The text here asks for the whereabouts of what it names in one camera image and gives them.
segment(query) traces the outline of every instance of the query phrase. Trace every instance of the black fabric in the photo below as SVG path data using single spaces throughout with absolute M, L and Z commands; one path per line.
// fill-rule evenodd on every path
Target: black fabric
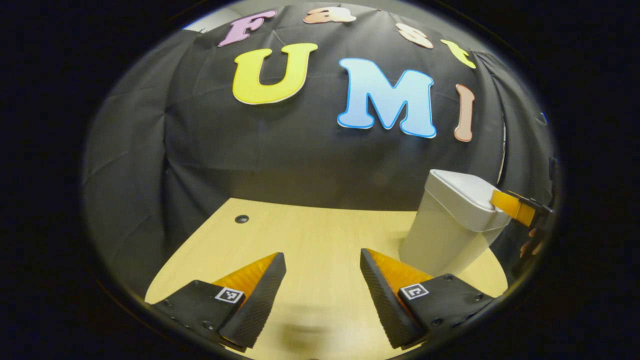
M 240 42 L 218 47 L 228 24 L 199 34 L 183 30 L 141 59 L 97 115 L 85 158 L 84 197 L 90 228 L 105 261 L 143 295 L 173 252 L 229 197 L 340 209 L 417 210 L 429 170 L 477 175 L 498 184 L 504 129 L 507 155 L 500 188 L 548 199 L 548 129 L 527 85 L 494 54 L 469 51 L 477 68 L 458 61 L 440 39 L 468 49 L 464 30 L 441 33 L 385 11 L 343 4 L 357 20 L 305 24 L 306 3 L 278 15 Z M 395 24 L 423 31 L 425 49 Z M 260 81 L 277 83 L 287 44 L 312 42 L 304 87 L 275 104 L 248 105 L 232 95 L 236 56 L 273 52 Z M 342 58 L 374 61 L 392 85 L 407 69 L 434 80 L 433 139 L 396 124 L 371 129 L 337 123 L 346 109 Z M 456 84 L 473 91 L 473 140 L 453 136 Z

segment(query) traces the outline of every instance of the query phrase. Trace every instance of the bin lid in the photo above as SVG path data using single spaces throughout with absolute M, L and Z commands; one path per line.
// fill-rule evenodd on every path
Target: bin lid
M 496 187 L 475 175 L 432 169 L 424 189 L 471 231 L 503 227 L 511 217 L 491 203 Z

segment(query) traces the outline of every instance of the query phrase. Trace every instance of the yellow letter u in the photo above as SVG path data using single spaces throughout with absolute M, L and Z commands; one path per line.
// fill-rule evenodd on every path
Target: yellow letter u
M 264 58 L 271 49 L 259 49 L 238 55 L 233 92 L 238 101 L 245 104 L 269 104 L 293 96 L 305 84 L 309 54 L 318 48 L 315 44 L 291 44 L 282 48 L 289 54 L 287 70 L 281 82 L 274 85 L 260 84 L 260 70 Z

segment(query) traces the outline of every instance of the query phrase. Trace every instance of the blue letter m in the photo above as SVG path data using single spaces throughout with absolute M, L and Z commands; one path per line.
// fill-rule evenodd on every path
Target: blue letter m
M 431 123 L 431 94 L 433 79 L 419 71 L 406 70 L 395 86 L 371 60 L 345 58 L 340 66 L 349 72 L 347 110 L 338 115 L 344 127 L 369 129 L 374 118 L 367 113 L 367 98 L 371 99 L 385 129 L 396 123 L 406 104 L 406 117 L 400 129 L 409 135 L 432 138 L 436 128 Z

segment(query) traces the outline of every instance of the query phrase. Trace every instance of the white container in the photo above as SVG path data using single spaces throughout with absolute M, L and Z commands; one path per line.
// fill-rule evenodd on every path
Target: white container
M 458 274 L 482 254 L 511 218 L 491 204 L 480 177 L 431 170 L 400 260 L 431 276 Z

